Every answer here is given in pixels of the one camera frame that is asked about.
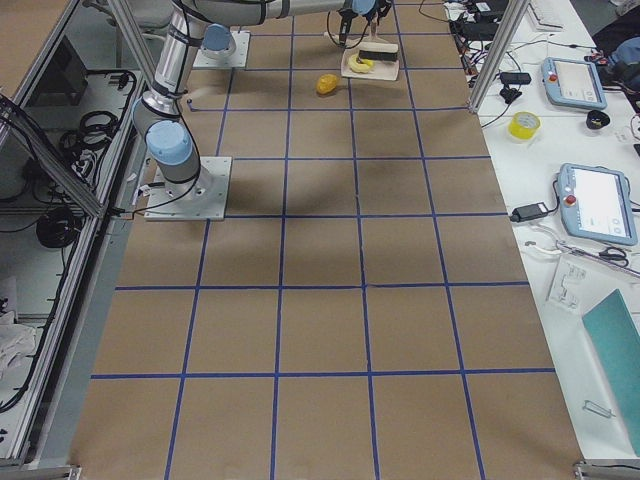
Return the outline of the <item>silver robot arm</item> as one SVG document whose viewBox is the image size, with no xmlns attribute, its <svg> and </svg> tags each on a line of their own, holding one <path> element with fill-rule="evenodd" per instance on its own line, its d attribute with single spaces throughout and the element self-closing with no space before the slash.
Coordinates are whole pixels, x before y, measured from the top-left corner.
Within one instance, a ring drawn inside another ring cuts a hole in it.
<svg viewBox="0 0 640 480">
<path fill-rule="evenodd" d="M 209 23 L 204 33 L 202 49 L 211 52 L 225 52 L 233 50 L 230 28 L 233 26 L 261 25 L 267 19 L 287 18 L 290 16 L 308 15 L 321 12 L 346 12 L 356 15 L 352 9 L 340 8 L 338 5 L 318 4 L 295 6 L 291 4 L 288 9 L 285 4 L 277 4 L 275 7 L 261 5 L 230 5 L 228 8 L 220 8 L 211 12 L 203 12 Z"/>
<path fill-rule="evenodd" d="M 150 89 L 136 102 L 137 131 L 164 177 L 171 202 L 205 188 L 200 155 L 181 114 L 180 102 L 197 53 L 231 48 L 230 29 L 258 26 L 268 19 L 338 11 L 349 19 L 370 18 L 375 1 L 174 1 Z"/>
</svg>

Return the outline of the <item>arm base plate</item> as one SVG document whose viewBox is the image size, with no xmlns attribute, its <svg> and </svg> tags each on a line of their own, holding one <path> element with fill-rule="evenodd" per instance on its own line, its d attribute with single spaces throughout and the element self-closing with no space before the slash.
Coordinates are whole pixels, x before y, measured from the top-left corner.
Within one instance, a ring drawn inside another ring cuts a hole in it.
<svg viewBox="0 0 640 480">
<path fill-rule="evenodd" d="M 224 50 L 212 50 L 201 46 L 194 60 L 195 70 L 227 70 L 245 68 L 248 60 L 251 33 L 230 31 L 231 39 Z"/>
<path fill-rule="evenodd" d="M 231 157 L 205 156 L 196 183 L 178 185 L 167 182 L 157 167 L 154 181 L 162 186 L 150 190 L 144 217 L 149 221 L 223 221 L 231 171 Z"/>
</svg>

